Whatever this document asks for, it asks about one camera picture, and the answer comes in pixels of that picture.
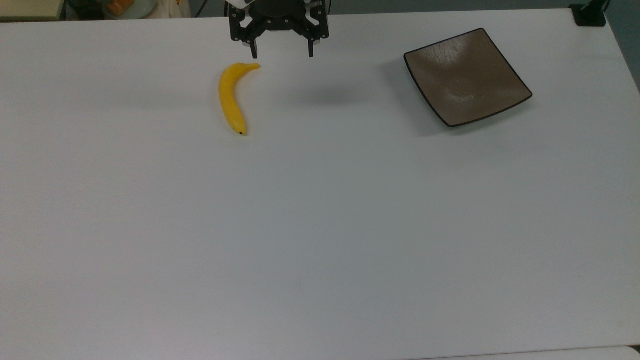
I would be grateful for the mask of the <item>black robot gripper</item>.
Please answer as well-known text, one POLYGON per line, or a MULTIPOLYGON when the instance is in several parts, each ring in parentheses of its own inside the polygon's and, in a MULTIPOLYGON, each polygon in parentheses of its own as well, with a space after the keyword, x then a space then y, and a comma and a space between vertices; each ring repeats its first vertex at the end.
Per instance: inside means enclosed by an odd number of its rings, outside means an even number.
POLYGON ((307 39, 312 59, 315 42, 330 37, 329 13, 329 0, 230 0, 230 38, 248 44, 257 60, 256 39, 265 32, 293 31, 307 39))

